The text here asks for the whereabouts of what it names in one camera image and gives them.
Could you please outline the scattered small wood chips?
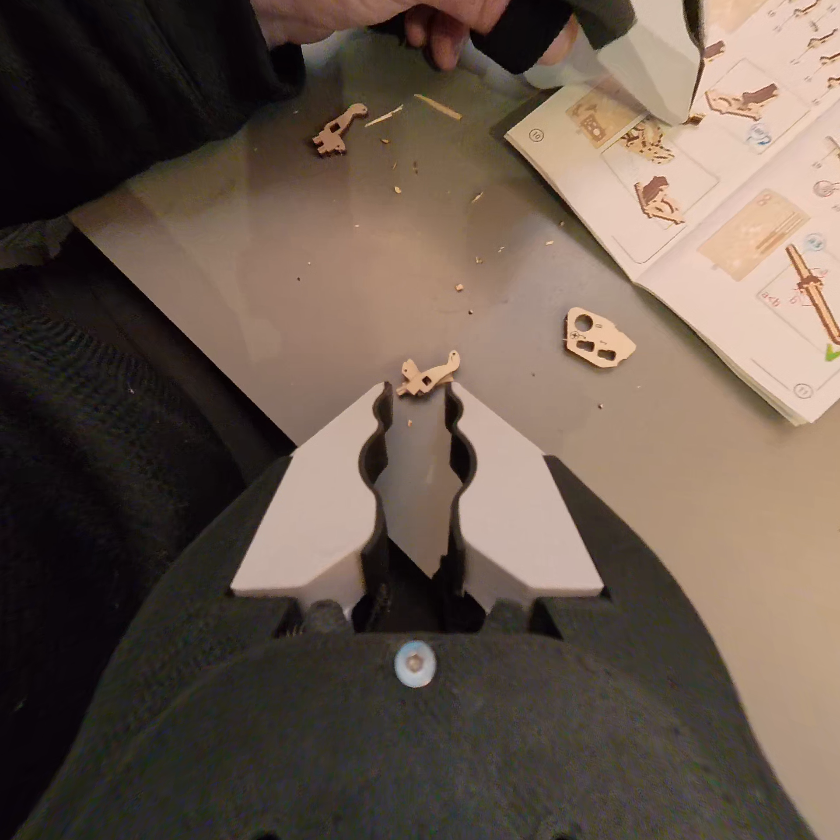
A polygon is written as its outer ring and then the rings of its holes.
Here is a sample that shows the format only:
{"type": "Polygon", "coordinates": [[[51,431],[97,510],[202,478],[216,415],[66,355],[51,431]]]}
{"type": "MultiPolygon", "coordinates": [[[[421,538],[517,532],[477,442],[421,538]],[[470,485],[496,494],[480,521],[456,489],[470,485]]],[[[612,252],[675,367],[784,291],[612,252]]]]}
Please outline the scattered small wood chips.
{"type": "Polygon", "coordinates": [[[566,363],[561,322],[612,279],[602,248],[514,163],[480,174],[399,164],[352,181],[301,216],[290,327],[309,363],[305,405],[350,382],[389,378],[407,358],[461,353],[460,379],[511,400],[566,363]]]}

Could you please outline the wooden plate with holes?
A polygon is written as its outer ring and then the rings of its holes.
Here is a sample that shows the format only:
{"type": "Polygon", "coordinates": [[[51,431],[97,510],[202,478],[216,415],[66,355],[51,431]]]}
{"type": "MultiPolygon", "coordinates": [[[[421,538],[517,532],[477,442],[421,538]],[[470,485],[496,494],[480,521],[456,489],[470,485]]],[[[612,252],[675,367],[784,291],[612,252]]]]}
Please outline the wooden plate with holes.
{"type": "Polygon", "coordinates": [[[565,317],[564,348],[594,367],[608,370],[628,360],[637,346],[614,322],[573,307],[565,317]]]}

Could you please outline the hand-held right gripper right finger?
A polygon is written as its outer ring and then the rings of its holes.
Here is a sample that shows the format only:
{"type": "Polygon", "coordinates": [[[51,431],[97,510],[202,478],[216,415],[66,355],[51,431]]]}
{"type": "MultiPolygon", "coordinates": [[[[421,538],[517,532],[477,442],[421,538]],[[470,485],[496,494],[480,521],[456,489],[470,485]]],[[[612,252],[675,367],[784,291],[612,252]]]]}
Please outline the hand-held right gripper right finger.
{"type": "Polygon", "coordinates": [[[592,598],[603,580],[540,447],[458,383],[447,385],[449,464],[461,481],[450,508],[448,574],[486,613],[540,598],[592,598]]]}

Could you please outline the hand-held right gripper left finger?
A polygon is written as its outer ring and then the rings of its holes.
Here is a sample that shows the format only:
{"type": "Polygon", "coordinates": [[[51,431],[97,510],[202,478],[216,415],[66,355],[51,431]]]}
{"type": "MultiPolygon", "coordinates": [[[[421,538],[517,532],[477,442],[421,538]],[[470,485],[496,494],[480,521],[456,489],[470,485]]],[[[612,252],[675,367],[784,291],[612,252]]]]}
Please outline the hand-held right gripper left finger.
{"type": "Polygon", "coordinates": [[[387,585],[389,553],[376,481],[388,465],[389,382],[374,385],[291,455],[231,582],[239,597],[286,596],[351,614],[387,585]]]}

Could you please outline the grey fabric hem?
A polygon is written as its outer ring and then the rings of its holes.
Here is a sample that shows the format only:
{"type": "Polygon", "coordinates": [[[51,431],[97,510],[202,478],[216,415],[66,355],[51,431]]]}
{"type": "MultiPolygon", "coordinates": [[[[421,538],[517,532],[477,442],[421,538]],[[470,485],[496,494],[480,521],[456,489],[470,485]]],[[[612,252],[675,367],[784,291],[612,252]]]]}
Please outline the grey fabric hem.
{"type": "Polygon", "coordinates": [[[55,259],[74,227],[67,216],[1,229],[1,270],[42,266],[55,259]]]}

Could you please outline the person's black knit clothing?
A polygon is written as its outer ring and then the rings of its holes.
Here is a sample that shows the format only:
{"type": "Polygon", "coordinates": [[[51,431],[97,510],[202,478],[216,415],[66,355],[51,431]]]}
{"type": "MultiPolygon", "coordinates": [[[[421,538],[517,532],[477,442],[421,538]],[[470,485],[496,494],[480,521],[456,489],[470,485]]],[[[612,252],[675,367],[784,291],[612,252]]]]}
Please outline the person's black knit clothing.
{"type": "Polygon", "coordinates": [[[185,547],[294,444],[75,228],[1,274],[2,838],[185,547]]]}

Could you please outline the small light wooden lever part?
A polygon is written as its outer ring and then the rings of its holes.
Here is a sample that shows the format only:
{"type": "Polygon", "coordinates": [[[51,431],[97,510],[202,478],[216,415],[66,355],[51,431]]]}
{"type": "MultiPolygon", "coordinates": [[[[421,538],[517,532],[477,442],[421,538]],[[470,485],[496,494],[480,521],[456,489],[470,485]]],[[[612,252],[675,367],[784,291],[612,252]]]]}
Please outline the small light wooden lever part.
{"type": "Polygon", "coordinates": [[[425,396],[439,385],[454,382],[455,373],[460,366],[460,355],[456,350],[450,351],[444,364],[421,371],[412,359],[402,365],[404,382],[399,385],[395,393],[397,396],[425,396]]]}

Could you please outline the person's left forearm black sleeve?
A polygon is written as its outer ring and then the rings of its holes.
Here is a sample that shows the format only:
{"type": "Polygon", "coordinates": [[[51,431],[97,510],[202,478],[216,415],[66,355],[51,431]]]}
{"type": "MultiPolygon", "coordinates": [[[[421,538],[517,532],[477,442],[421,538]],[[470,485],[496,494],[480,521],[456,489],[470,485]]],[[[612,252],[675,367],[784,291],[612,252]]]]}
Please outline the person's left forearm black sleeve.
{"type": "Polygon", "coordinates": [[[295,97],[250,2],[1,3],[2,228],[59,217],[295,97]]]}

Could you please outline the person's left hand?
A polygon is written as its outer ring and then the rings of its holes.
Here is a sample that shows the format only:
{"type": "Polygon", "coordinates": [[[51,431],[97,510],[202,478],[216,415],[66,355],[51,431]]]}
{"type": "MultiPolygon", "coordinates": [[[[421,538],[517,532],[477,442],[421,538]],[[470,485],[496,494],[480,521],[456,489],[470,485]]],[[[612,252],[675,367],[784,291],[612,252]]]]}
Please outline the person's left hand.
{"type": "Polygon", "coordinates": [[[409,46],[425,49],[440,70],[457,67],[474,30],[487,34],[509,1],[252,1],[269,47],[316,44],[335,32],[383,24],[406,15],[409,46]]]}

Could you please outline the dark wooden hooked part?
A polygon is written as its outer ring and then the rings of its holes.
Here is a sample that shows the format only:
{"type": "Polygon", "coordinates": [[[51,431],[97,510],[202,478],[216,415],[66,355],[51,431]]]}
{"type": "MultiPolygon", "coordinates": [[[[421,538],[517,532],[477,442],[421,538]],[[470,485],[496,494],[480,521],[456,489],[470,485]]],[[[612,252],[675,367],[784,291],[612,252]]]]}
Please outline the dark wooden hooked part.
{"type": "Polygon", "coordinates": [[[340,115],[327,122],[312,139],[317,153],[321,157],[345,154],[347,151],[344,135],[354,120],[366,118],[369,109],[361,102],[351,104],[340,115]]]}

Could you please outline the white instruction booklet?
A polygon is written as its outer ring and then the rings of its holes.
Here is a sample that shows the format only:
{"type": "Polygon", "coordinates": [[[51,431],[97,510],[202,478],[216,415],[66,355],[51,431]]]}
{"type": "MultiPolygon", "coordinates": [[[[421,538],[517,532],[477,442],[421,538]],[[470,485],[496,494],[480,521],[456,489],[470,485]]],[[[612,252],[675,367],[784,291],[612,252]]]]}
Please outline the white instruction booklet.
{"type": "Polygon", "coordinates": [[[679,122],[611,57],[506,140],[630,281],[810,424],[839,391],[839,2],[699,12],[679,122]]]}

